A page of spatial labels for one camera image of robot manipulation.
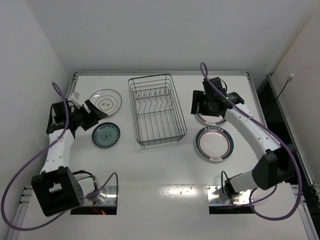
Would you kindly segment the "red green rimmed plate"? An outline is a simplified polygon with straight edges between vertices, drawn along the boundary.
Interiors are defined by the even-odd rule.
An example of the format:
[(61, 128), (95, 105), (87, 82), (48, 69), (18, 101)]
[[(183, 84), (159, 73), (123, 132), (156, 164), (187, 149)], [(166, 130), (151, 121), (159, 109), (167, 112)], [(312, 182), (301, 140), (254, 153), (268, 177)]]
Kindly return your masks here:
[(195, 115), (197, 117), (197, 119), (205, 124), (206, 126), (222, 126), (223, 124), (225, 124), (227, 121), (222, 118), (221, 116), (216, 117), (216, 116), (206, 116), (206, 115), (201, 115), (199, 113), (197, 113)]

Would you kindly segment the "white plate dark rim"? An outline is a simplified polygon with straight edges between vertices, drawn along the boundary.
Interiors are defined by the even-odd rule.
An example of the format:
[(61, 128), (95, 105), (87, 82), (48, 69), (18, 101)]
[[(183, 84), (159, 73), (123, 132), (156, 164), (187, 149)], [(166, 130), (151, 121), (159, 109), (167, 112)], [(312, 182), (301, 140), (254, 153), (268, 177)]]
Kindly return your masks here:
[(115, 114), (122, 106), (121, 95), (113, 89), (98, 90), (89, 100), (96, 108), (108, 116)]

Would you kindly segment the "blue floral green plate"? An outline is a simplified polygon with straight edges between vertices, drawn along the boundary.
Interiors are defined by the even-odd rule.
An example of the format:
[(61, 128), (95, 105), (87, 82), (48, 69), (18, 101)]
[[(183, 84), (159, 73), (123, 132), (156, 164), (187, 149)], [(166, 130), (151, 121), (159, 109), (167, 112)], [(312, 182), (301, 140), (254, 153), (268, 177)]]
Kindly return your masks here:
[(99, 148), (107, 149), (114, 146), (120, 139), (120, 128), (112, 122), (99, 124), (92, 132), (92, 142)]

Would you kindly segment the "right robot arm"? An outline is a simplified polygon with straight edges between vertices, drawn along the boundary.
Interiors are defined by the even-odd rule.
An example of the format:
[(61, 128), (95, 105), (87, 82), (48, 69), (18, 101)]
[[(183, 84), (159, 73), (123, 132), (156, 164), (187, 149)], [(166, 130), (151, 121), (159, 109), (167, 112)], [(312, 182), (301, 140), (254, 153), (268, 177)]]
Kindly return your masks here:
[(219, 77), (204, 80), (203, 91), (192, 93), (191, 114), (223, 117), (246, 140), (257, 157), (252, 170), (227, 178), (222, 193), (229, 199), (251, 189), (268, 190), (291, 179), (295, 174), (296, 149), (281, 144), (250, 113), (243, 98), (236, 92), (227, 93)]

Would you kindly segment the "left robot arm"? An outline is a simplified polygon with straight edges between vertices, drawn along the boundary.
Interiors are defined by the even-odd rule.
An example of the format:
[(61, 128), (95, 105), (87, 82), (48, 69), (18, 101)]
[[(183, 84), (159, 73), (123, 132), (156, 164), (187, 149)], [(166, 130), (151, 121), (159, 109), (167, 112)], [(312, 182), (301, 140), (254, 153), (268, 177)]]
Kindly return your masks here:
[(86, 100), (69, 106), (68, 101), (50, 107), (46, 133), (47, 156), (40, 174), (33, 176), (31, 186), (45, 216), (50, 217), (84, 204), (83, 189), (69, 168), (71, 147), (76, 130), (88, 130), (108, 115)]

